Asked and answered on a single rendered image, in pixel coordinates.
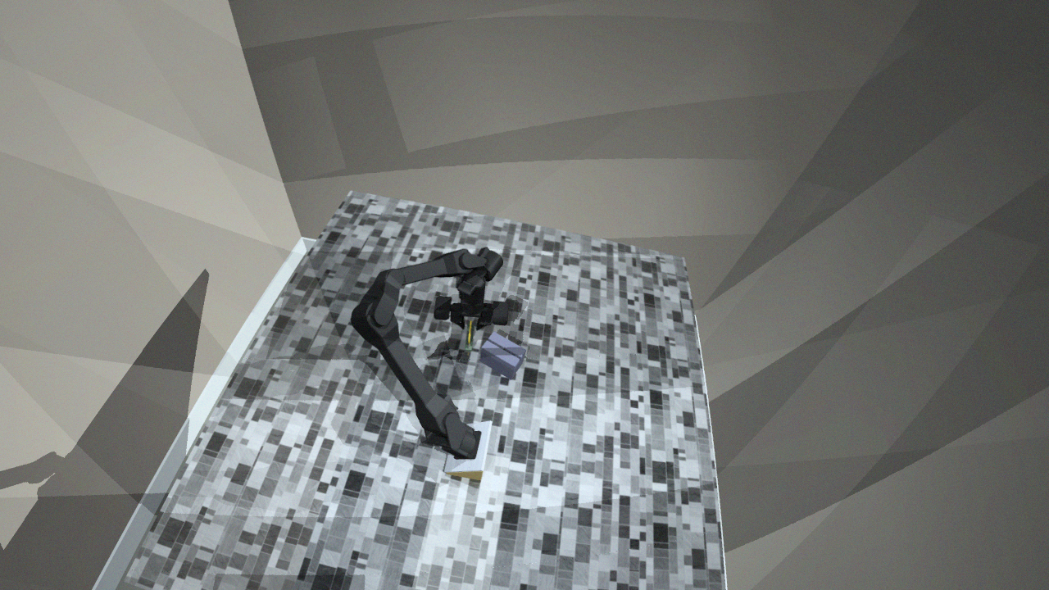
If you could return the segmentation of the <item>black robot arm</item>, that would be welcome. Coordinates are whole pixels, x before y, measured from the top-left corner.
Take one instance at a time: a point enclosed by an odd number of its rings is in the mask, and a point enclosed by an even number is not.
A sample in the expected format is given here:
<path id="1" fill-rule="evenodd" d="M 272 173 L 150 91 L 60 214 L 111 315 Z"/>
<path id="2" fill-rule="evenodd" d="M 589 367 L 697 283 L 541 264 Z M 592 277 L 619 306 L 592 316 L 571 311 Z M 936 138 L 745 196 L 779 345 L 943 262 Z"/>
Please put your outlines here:
<path id="1" fill-rule="evenodd" d="M 425 379 L 406 345 L 398 337 L 398 290 L 402 285 L 418 283 L 434 277 L 454 277 L 461 297 L 477 302 L 484 297 L 486 281 L 501 269 L 504 259 L 495 251 L 481 247 L 477 255 L 468 249 L 443 254 L 433 261 L 382 271 L 360 305 L 352 311 L 351 324 L 363 339 L 374 345 L 397 375 L 398 381 L 415 401 L 420 425 L 427 443 L 442 446 L 456 460 L 475 459 L 481 431 L 461 422 L 461 414 L 448 393 L 436 393 Z M 462 275 L 461 275 L 462 274 Z"/>

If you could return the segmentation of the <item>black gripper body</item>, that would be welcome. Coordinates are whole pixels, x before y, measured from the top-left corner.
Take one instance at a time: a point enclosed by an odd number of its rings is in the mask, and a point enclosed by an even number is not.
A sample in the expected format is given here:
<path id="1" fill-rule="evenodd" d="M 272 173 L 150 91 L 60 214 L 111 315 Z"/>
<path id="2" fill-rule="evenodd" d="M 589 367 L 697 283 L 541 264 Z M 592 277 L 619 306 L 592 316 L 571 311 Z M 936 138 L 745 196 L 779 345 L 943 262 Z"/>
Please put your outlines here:
<path id="1" fill-rule="evenodd" d="M 461 316 L 476 317 L 491 320 L 495 325 L 508 325 L 508 302 L 484 303 L 484 297 L 477 302 L 468 302 L 461 297 L 458 305 L 451 305 L 452 297 L 438 296 L 434 305 L 434 318 L 448 320 L 451 312 L 451 319 L 461 319 Z"/>

